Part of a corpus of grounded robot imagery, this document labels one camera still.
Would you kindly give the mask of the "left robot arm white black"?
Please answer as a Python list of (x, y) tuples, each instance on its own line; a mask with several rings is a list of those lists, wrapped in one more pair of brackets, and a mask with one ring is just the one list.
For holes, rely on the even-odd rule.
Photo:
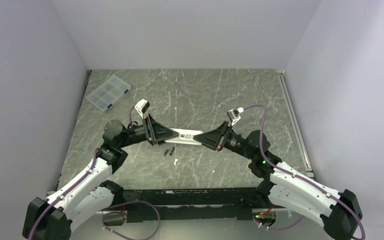
[(143, 118), (141, 125), (124, 126), (119, 120), (109, 121), (104, 127), (103, 144), (94, 150), (86, 167), (61, 189), (29, 203), (22, 236), (27, 240), (68, 240), (98, 211), (130, 204), (151, 207), (147, 201), (127, 201), (124, 188), (109, 178), (128, 158), (124, 147), (142, 142), (158, 145), (179, 136), (178, 131), (160, 124), (151, 115)]

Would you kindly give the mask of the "white remote control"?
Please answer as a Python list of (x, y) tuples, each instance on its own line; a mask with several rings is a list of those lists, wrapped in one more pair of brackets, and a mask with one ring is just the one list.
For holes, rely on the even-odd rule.
[(164, 141), (165, 143), (194, 145), (194, 146), (201, 145), (200, 142), (194, 140), (195, 135), (200, 135), (203, 133), (201, 130), (190, 130), (190, 129), (179, 129), (179, 128), (171, 128), (171, 130), (177, 132), (178, 135), (173, 138), (166, 139)]

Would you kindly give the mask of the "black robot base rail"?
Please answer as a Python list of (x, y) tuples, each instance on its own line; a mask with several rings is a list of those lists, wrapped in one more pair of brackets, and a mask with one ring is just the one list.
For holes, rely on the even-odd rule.
[(235, 219), (250, 221), (276, 206), (258, 199), (254, 187), (128, 189), (116, 194), (106, 212), (126, 215), (127, 223), (161, 220)]

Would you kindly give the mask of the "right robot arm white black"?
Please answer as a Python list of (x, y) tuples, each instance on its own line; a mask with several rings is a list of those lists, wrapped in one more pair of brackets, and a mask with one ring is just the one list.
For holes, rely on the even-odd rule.
[(293, 169), (272, 154), (260, 130), (244, 138), (228, 122), (193, 138), (216, 152), (228, 149), (249, 159), (248, 168), (263, 181), (255, 189), (256, 203), (267, 208), (281, 206), (320, 225), (334, 240), (354, 240), (363, 218), (357, 196), (349, 189), (327, 187)]

